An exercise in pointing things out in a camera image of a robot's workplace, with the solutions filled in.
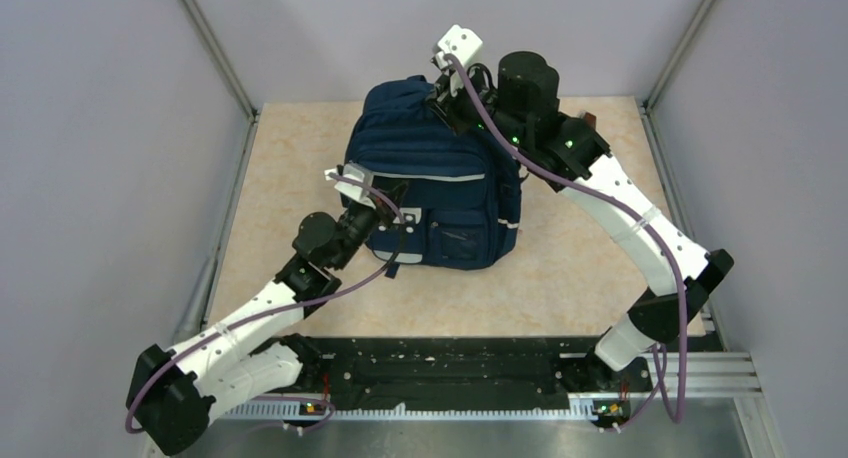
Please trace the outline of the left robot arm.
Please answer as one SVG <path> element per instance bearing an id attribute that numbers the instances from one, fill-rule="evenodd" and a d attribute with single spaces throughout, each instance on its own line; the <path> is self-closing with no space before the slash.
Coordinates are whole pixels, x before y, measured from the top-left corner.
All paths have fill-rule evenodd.
<path id="1" fill-rule="evenodd" d="M 345 295 L 333 271 L 344 268 L 379 227 L 403 221 L 404 179 L 364 187 L 334 218 L 313 212 L 293 241 L 292 258 L 240 308 L 168 349 L 138 357 L 126 406 L 126 429 L 144 433 L 166 456 L 190 448 L 231 409 L 278 388 L 308 391 L 321 371 L 315 351 L 295 337 L 273 336 L 324 303 Z"/>

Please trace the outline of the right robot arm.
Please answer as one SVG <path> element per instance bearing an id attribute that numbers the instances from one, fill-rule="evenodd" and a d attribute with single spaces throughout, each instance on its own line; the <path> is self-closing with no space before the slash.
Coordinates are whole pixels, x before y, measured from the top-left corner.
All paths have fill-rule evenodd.
<path id="1" fill-rule="evenodd" d="M 443 74 L 433 106 L 449 126 L 489 131 L 531 174 L 591 216 L 647 283 L 588 353 L 589 382 L 612 390 L 651 346 L 684 344 L 688 323 L 729 274 L 732 256 L 687 237 L 633 183 L 589 117 L 561 111 L 559 74 L 541 55 L 506 55 L 495 81 L 474 82 L 470 66 L 454 54 L 438 52 L 433 62 Z"/>

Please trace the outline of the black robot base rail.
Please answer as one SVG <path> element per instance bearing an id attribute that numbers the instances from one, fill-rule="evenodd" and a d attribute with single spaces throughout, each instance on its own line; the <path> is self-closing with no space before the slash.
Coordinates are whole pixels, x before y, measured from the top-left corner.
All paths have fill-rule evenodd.
<path id="1" fill-rule="evenodd" d="M 580 393 L 607 400 L 648 392 L 645 359 L 620 372 L 590 357 L 580 337 L 317 338 L 282 343 L 307 355 L 296 381 L 273 397 L 325 398 L 338 411 L 566 410 Z"/>

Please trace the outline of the navy blue student backpack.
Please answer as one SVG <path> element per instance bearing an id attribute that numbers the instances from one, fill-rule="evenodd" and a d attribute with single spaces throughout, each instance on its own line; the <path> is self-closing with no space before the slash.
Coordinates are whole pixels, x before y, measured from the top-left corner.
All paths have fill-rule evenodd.
<path id="1" fill-rule="evenodd" d="M 492 266 L 517 242 L 520 165 L 487 130 L 456 135 L 426 105 L 422 76 L 384 82 L 366 95 L 344 160 L 376 180 L 408 183 L 402 226 L 371 234 L 383 261 L 459 270 Z"/>

